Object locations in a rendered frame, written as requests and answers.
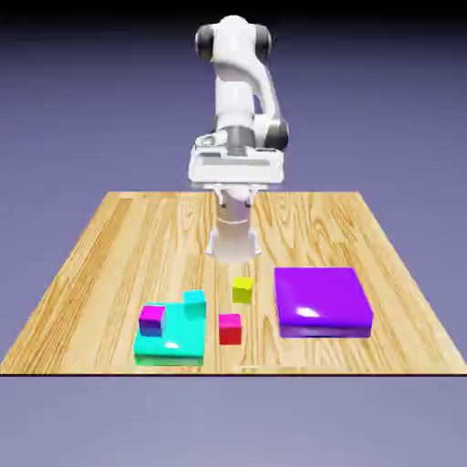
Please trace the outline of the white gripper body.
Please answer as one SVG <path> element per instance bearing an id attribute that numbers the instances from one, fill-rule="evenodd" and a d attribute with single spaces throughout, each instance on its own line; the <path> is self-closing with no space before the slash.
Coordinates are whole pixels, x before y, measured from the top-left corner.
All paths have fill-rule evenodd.
<path id="1" fill-rule="evenodd" d="M 284 153 L 247 147 L 245 155 L 229 155 L 224 146 L 191 150 L 188 178 L 193 185 L 280 184 L 285 177 Z"/>

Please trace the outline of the small yellow cube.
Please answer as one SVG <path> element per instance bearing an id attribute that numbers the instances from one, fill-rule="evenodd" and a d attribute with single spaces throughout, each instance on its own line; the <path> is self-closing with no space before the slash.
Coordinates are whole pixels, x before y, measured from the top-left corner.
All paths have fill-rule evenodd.
<path id="1" fill-rule="evenodd" d="M 233 302 L 251 304 L 254 280 L 252 277 L 236 277 L 233 281 Z"/>

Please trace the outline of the small cyan cube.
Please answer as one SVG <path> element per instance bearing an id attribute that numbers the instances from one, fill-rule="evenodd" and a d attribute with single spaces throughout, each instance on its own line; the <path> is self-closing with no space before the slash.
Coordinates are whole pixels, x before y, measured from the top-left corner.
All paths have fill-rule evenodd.
<path id="1" fill-rule="evenodd" d="M 202 289 L 183 291 L 182 303 L 188 320 L 193 321 L 206 318 L 206 298 Z"/>

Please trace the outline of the small red cube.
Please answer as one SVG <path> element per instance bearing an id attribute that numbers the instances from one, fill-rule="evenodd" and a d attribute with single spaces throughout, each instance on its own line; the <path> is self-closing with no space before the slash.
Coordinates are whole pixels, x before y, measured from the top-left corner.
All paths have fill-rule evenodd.
<path id="1" fill-rule="evenodd" d="M 219 342 L 221 345 L 242 343 L 242 322 L 240 314 L 219 315 Z"/>

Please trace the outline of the small magenta cube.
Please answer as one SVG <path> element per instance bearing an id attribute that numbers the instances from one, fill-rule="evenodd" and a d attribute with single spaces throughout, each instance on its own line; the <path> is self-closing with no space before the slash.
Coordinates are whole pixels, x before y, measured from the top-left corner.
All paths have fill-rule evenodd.
<path id="1" fill-rule="evenodd" d="M 166 323 L 166 307 L 146 304 L 139 315 L 139 332 L 144 337 L 161 337 Z"/>

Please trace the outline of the large purple box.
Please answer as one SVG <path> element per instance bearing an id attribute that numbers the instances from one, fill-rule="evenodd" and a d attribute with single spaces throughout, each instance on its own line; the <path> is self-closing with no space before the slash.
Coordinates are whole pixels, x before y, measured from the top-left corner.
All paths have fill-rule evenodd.
<path id="1" fill-rule="evenodd" d="M 373 312 L 351 267 L 277 267 L 275 303 L 280 336 L 371 335 Z"/>

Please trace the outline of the large cyan box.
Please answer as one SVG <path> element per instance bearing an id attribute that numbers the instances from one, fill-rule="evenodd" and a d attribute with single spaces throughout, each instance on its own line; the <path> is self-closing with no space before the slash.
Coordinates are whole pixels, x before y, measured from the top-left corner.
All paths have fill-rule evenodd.
<path id="1" fill-rule="evenodd" d="M 139 327 L 133 355 L 139 366 L 197 366 L 204 357 L 205 319 L 190 321 L 183 303 L 147 303 L 166 307 L 166 323 L 161 337 L 144 337 Z"/>

